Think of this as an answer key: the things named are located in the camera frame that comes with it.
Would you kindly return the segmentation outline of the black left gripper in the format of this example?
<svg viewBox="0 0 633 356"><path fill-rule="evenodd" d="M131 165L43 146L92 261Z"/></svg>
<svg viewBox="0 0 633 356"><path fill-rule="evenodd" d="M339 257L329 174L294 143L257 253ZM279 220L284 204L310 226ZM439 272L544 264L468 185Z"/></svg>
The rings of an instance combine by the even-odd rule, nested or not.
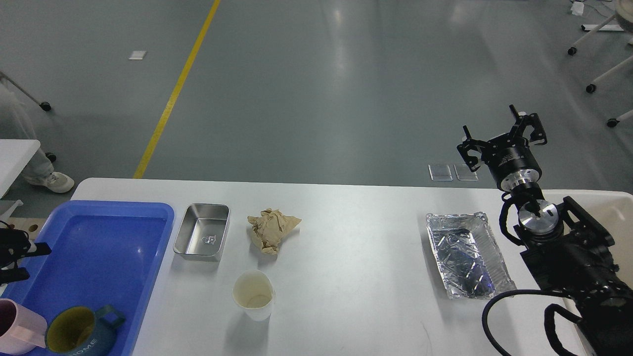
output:
<svg viewBox="0 0 633 356"><path fill-rule="evenodd" d="M52 252L47 243L32 243L29 234L24 230L15 228L2 228L0 230L0 267L6 267L20 258L46 256ZM0 284L25 281L30 274L24 267L1 269Z"/></svg>

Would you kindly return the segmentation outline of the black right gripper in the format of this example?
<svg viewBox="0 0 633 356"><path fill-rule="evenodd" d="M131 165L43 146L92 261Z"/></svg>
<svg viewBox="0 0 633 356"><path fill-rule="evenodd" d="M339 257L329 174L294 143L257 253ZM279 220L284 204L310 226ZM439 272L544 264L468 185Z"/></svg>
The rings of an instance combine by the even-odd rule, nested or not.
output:
<svg viewBox="0 0 633 356"><path fill-rule="evenodd" d="M547 136L537 113L520 114L513 104L509 109L515 123L508 139L493 142L473 139L464 125L462 129L465 137L457 145L457 151L470 172L477 172L482 164L487 165L497 188L504 192L540 180L542 170L529 146L547 144Z"/></svg>

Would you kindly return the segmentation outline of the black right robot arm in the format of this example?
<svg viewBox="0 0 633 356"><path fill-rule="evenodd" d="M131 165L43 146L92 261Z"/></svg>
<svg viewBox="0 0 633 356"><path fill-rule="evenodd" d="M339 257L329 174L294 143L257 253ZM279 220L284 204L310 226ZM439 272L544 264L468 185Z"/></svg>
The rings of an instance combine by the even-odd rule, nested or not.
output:
<svg viewBox="0 0 633 356"><path fill-rule="evenodd" d="M547 144L536 113L521 114L509 106L515 122L508 133L489 140L473 139L467 126L457 150L471 172L485 164L502 191L500 232L517 246L538 284L538 289L500 293L486 304L482 326L491 345L503 356L508 352L492 336L488 325L492 307L506 297L543 295L568 298L578 310L551 304L544 310L544 330L550 347L569 356L555 328L560 315L575 324L597 356L632 354L633 294L618 276L619 266L610 252L615 244L608 230L570 196L559 204L547 201L538 184L542 171L530 144Z"/></svg>

